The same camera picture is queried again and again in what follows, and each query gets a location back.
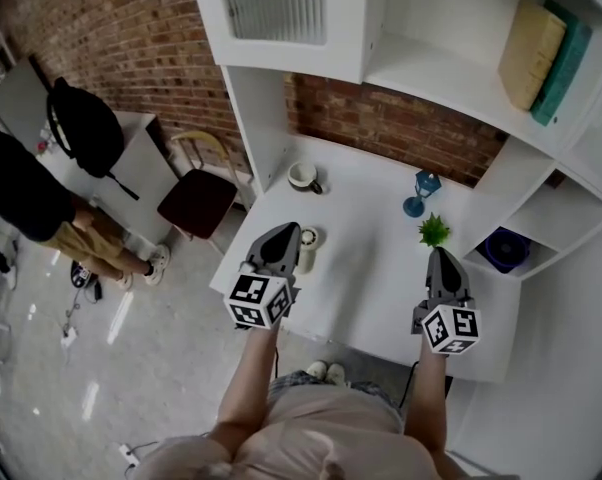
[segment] teal book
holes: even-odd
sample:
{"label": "teal book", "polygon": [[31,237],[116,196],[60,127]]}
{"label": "teal book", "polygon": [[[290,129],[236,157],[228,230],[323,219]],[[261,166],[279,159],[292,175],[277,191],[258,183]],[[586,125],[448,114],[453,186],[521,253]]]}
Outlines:
{"label": "teal book", "polygon": [[566,24],[559,52],[530,109],[532,118],[547,126],[579,69],[592,37],[592,29],[553,0],[546,0],[543,7]]}

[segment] red brick wall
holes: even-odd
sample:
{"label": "red brick wall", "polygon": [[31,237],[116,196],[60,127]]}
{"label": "red brick wall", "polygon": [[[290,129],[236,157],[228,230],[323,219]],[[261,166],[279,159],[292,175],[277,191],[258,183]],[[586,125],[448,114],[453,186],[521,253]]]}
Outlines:
{"label": "red brick wall", "polygon": [[157,114],[164,138],[209,131],[249,172],[195,0],[0,0],[0,27],[51,82],[64,76],[115,110]]}
{"label": "red brick wall", "polygon": [[286,78],[293,130],[392,158],[474,187],[505,134],[435,103],[309,75]]}
{"label": "red brick wall", "polygon": [[[164,139],[199,128],[249,172],[195,0],[0,0],[0,27],[50,81],[64,76],[115,110],[157,114]],[[291,127],[474,186],[501,148],[498,130],[374,86],[289,75]],[[216,157],[201,147],[206,161]]]}

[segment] wooden chair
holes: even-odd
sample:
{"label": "wooden chair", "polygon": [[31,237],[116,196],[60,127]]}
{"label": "wooden chair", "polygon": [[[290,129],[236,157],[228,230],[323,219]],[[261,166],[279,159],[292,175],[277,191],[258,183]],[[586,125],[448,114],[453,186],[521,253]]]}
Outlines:
{"label": "wooden chair", "polygon": [[[175,135],[170,140],[174,141],[190,159],[193,169],[177,182],[165,199],[161,201],[157,210],[188,240],[191,241],[195,236],[207,240],[214,250],[223,256],[223,251],[212,240],[212,234],[231,208],[237,192],[246,211],[250,209],[241,192],[237,174],[230,162],[230,155],[223,144],[207,132],[184,132]],[[203,170],[204,162],[196,146],[195,141],[197,140],[205,141],[214,148],[227,165],[232,182]],[[183,141],[191,141],[190,144],[201,164],[198,168],[183,147]]]}

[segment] black backpack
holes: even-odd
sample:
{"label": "black backpack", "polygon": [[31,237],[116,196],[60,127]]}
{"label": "black backpack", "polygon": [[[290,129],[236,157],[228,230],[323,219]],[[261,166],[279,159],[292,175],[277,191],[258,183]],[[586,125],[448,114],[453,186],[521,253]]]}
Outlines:
{"label": "black backpack", "polygon": [[[60,137],[57,121],[67,145]],[[48,122],[61,149],[76,158],[79,167],[95,178],[112,178],[132,198],[139,199],[110,172],[123,153],[124,139],[114,112],[101,98],[57,78],[48,94]]]}

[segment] person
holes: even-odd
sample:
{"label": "person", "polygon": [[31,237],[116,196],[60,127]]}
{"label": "person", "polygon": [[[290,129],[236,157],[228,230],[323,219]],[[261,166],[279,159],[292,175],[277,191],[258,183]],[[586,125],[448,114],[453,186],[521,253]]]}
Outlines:
{"label": "person", "polygon": [[173,438],[133,469],[133,480],[457,479],[445,453],[446,357],[423,340],[403,423],[383,390],[349,387],[340,365],[314,363],[269,385],[278,324],[252,328],[205,436]]}
{"label": "person", "polygon": [[148,261],[127,250],[121,228],[71,193],[14,137],[0,132],[0,216],[24,236],[61,251],[128,290],[132,274],[155,286],[170,261],[160,245]]}
{"label": "person", "polygon": [[0,252],[0,272],[8,284],[8,288],[14,291],[17,287],[17,267],[8,264],[7,258]]}

